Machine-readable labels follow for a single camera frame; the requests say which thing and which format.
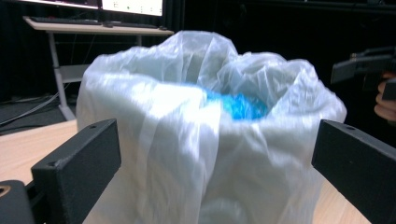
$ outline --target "blue object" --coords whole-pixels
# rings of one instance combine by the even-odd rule
[[[246,97],[239,93],[237,95],[221,95],[217,92],[206,91],[206,103],[221,101],[223,109],[228,112],[234,120],[260,119],[268,110],[267,106],[257,98]]]

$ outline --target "desk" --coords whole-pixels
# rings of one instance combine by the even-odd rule
[[[76,24],[59,24],[59,23],[44,23],[35,22],[29,19],[29,17],[23,17],[23,19],[32,26],[35,30],[46,31],[49,35],[49,48],[52,57],[53,71],[55,74],[56,85],[59,92],[59,99],[61,104],[59,105],[62,114],[66,120],[75,119],[75,115],[67,105],[66,96],[64,93],[64,83],[78,82],[81,81],[84,71],[88,65],[68,65],[60,66],[58,61],[58,54],[55,47],[54,34],[82,34],[82,35],[136,35],[137,45],[142,45],[143,35],[161,35],[167,36],[172,35],[172,31],[163,31],[159,29],[148,29],[148,28],[131,28],[131,27],[112,27],[106,28],[101,25],[76,25]]]
[[[32,181],[30,168],[77,133],[75,120],[0,137],[0,181]],[[323,184],[314,224],[370,223],[328,181]]]

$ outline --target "plastic bag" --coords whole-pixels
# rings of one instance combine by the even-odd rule
[[[268,114],[234,120],[204,90],[260,99]],[[122,164],[85,222],[311,223],[319,121],[346,113],[309,62],[239,55],[214,33],[99,56],[81,82],[78,128],[116,118]]]

